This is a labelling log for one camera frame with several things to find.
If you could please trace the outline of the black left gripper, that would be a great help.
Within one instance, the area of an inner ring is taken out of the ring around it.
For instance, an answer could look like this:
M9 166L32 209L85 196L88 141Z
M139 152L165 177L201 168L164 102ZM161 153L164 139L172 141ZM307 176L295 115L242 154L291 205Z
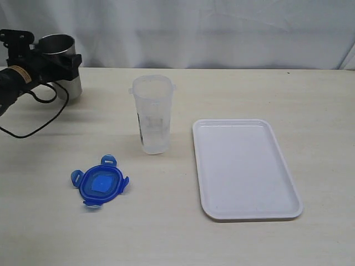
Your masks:
M1 42L8 49L8 66L16 65L28 73L41 76L46 82L50 80L52 65L36 48L38 41L32 32L25 30L2 29ZM59 56L61 65L66 69L78 69L82 63L81 54L64 54Z

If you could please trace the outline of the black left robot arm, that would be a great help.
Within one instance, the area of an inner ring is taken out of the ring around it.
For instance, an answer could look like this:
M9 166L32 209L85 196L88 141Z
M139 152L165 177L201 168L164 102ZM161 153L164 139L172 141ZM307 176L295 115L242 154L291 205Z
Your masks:
M8 49L7 67L1 70L1 114L20 96L47 83L62 100L80 97L82 55L76 53L73 37L51 34L35 42L31 32L2 29L1 42Z

